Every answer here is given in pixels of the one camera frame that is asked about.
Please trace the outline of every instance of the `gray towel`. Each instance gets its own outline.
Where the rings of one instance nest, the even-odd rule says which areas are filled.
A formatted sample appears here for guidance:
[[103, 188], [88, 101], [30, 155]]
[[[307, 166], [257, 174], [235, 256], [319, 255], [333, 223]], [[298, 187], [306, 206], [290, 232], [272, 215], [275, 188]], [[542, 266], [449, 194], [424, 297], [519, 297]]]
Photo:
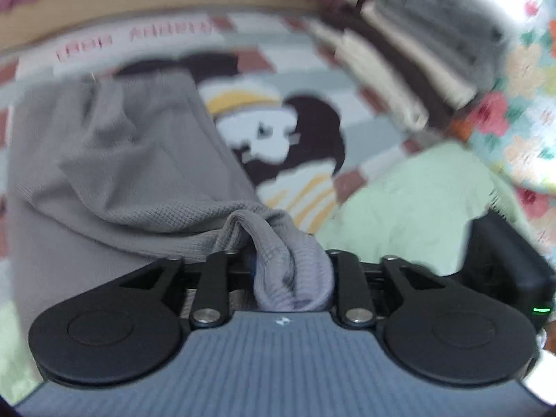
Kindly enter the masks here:
[[501, 72], [508, 33], [473, 0], [375, 0], [376, 10], [481, 91]]
[[16, 111], [8, 182], [15, 298], [27, 323], [152, 258], [203, 261], [251, 239], [261, 309], [318, 310], [332, 293], [326, 253], [258, 201], [189, 75], [29, 92]]

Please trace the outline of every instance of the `light green cloth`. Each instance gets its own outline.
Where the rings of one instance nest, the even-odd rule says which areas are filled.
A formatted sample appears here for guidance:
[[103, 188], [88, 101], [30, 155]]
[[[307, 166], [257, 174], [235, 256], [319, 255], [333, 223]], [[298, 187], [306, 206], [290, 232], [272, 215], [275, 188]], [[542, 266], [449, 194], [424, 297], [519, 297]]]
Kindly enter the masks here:
[[396, 255], [448, 275], [461, 268], [469, 221], [489, 207], [533, 239], [512, 187], [462, 145], [447, 142], [359, 190], [316, 238], [364, 262]]
[[15, 405], [41, 382], [27, 343], [21, 336], [16, 306], [0, 305], [0, 395]]

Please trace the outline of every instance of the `cartoon face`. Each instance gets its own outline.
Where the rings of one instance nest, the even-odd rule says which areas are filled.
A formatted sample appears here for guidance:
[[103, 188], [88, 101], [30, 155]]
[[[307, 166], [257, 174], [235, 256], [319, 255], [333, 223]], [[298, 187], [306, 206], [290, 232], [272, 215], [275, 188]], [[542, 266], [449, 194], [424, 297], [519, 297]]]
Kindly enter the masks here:
[[260, 160], [282, 164], [290, 145], [299, 140], [293, 132], [297, 113], [293, 108], [242, 108], [216, 120], [216, 128], [224, 142], [241, 152], [243, 164]]

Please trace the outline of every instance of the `metal pin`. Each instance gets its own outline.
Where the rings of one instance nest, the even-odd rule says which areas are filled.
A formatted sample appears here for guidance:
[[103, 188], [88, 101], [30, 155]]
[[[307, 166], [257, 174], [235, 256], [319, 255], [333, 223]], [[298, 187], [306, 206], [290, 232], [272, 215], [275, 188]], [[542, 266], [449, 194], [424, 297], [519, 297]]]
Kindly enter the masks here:
[[373, 313], [369, 309], [349, 309], [346, 318], [352, 323], [367, 323], [373, 319]]
[[194, 312], [193, 318], [199, 323], [214, 323], [220, 318], [220, 312], [211, 308], [199, 309]]

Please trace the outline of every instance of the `pile of folded clothes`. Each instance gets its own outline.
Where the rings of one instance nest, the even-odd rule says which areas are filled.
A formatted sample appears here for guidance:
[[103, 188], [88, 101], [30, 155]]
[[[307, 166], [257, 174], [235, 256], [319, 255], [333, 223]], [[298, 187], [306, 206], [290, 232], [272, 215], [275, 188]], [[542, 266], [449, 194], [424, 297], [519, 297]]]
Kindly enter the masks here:
[[373, 0], [363, 13], [398, 46], [421, 43], [479, 91], [492, 89], [514, 29], [496, 0]]

